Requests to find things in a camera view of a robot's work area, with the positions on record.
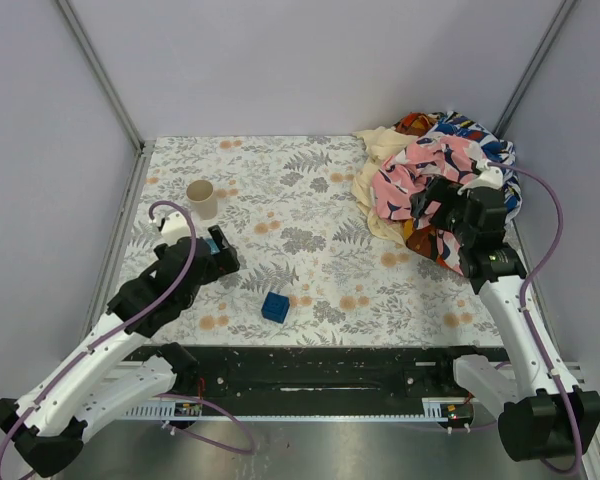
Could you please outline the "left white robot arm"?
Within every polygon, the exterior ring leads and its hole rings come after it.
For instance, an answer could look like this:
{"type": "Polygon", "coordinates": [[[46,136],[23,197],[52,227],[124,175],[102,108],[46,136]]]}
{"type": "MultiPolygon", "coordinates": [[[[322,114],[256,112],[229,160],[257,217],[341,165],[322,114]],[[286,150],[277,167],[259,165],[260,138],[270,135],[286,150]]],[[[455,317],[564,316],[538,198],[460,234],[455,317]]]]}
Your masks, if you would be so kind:
{"type": "Polygon", "coordinates": [[[158,245],[155,261],[109,301],[82,343],[38,386],[0,399],[0,428],[32,471],[64,470],[104,426],[162,393],[199,392],[197,360],[176,342],[112,385],[104,377],[162,327],[189,309],[201,286],[240,268],[235,248],[217,225],[207,238],[183,236],[158,245]]]}

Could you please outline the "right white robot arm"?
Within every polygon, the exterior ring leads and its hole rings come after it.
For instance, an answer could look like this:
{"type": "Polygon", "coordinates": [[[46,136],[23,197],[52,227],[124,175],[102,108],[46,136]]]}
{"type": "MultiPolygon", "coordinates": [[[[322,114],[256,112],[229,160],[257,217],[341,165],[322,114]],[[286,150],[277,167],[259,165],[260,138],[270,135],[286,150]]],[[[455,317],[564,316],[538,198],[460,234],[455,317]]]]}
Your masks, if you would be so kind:
{"type": "Polygon", "coordinates": [[[504,240],[503,192],[436,177],[412,196],[413,217],[431,204],[431,223],[459,243],[461,270],[492,316],[514,373],[507,379],[485,357],[463,355],[453,362],[456,383],[494,416],[512,460],[581,461],[600,423],[600,395],[579,386],[544,327],[530,277],[504,240]]]}

